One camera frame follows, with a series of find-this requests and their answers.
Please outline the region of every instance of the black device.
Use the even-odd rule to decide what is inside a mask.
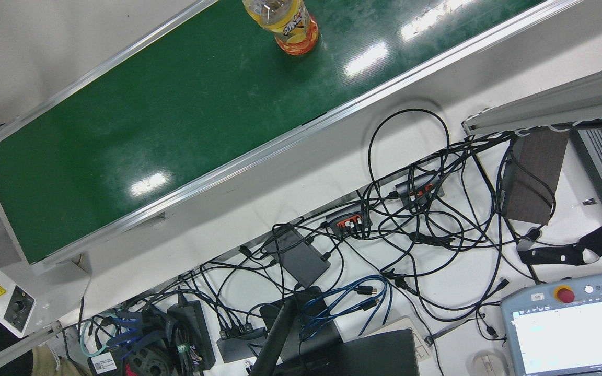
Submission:
[[[415,344],[409,329],[318,348],[275,366],[296,318],[296,303],[285,300],[250,376],[419,375]]]
[[[266,328],[269,331],[273,330],[275,320],[279,316],[279,312],[284,302],[291,302],[294,304],[296,310],[301,310],[304,304],[320,297],[322,290],[317,286],[313,286],[304,291],[299,291],[293,295],[293,297],[287,297],[285,300],[278,300],[270,305],[263,305],[260,308],[260,315],[263,317],[263,321],[266,324]],[[327,309],[327,305],[324,301],[313,304],[308,314],[320,314],[323,310]],[[301,355],[313,352],[318,348],[330,347],[342,343],[341,334],[339,333],[336,324],[331,322],[325,326],[322,331],[318,332],[310,340],[304,341],[299,351],[299,333],[301,332],[302,325],[306,324],[305,319],[302,316],[297,316],[297,319],[292,321],[290,326],[289,334],[285,346],[282,348],[280,358],[282,361],[288,361]]]
[[[253,351],[259,350],[265,341],[265,328],[257,328],[241,336],[220,338],[217,340],[217,348],[222,355],[223,362],[235,362],[255,356]]]
[[[532,224],[549,223],[569,134],[547,129],[517,140],[503,174],[505,217]]]
[[[303,288],[308,288],[329,269],[331,264],[292,226],[276,229],[275,240],[264,246]]]
[[[196,338],[196,341],[198,341],[196,351],[203,359],[199,366],[201,371],[206,371],[213,367],[215,365],[215,353],[213,352],[211,338],[208,334],[206,319],[201,309],[201,302],[198,300],[191,302],[181,300],[179,304],[169,307],[167,314],[184,323],[189,328],[192,338]]]

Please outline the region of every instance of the black strap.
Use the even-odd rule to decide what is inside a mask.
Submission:
[[[575,244],[521,250],[518,254],[519,259],[527,265],[564,264],[580,266],[592,263],[586,262],[583,257],[583,253],[587,250],[593,252],[597,257],[602,257],[602,226],[583,236]]]

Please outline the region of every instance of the red emergency stop button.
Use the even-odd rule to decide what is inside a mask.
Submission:
[[[568,286],[559,286],[554,291],[554,297],[566,304],[572,303],[575,300],[575,293]]]

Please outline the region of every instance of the connector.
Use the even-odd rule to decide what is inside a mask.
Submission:
[[[338,236],[347,238],[371,226],[371,220],[363,212],[361,204],[355,203],[327,216],[328,227]]]
[[[357,286],[354,288],[354,291],[359,293],[359,295],[375,295],[378,293],[378,289],[373,286]]]
[[[183,293],[178,294],[178,307],[185,307],[187,305],[187,298],[184,297]]]
[[[499,337],[499,334],[496,332],[496,330],[489,325],[487,325],[487,334],[490,335],[492,339],[497,339]]]
[[[241,245],[241,247],[238,248],[238,252],[241,252],[248,259],[252,257],[252,251],[244,245]]]
[[[424,205],[429,200],[431,190],[436,190],[437,197],[443,197],[443,192],[440,184],[440,178],[429,178],[422,176],[413,179],[413,181],[404,181],[395,186],[395,190],[403,203],[403,207],[411,207],[413,203]]]
[[[359,306],[359,308],[361,310],[366,311],[366,310],[372,309],[373,307],[375,307],[376,305],[378,305],[379,302],[380,302],[380,299],[377,299],[377,298],[376,299],[369,299],[368,301],[363,302]]]
[[[510,283],[510,281],[507,280],[506,278],[501,278],[499,281],[499,284],[494,289],[494,292],[503,290],[506,286],[508,286],[509,283]]]

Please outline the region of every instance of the white control box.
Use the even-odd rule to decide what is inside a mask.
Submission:
[[[0,269],[0,323],[19,338],[75,310],[90,276],[72,262],[35,275],[26,262]]]

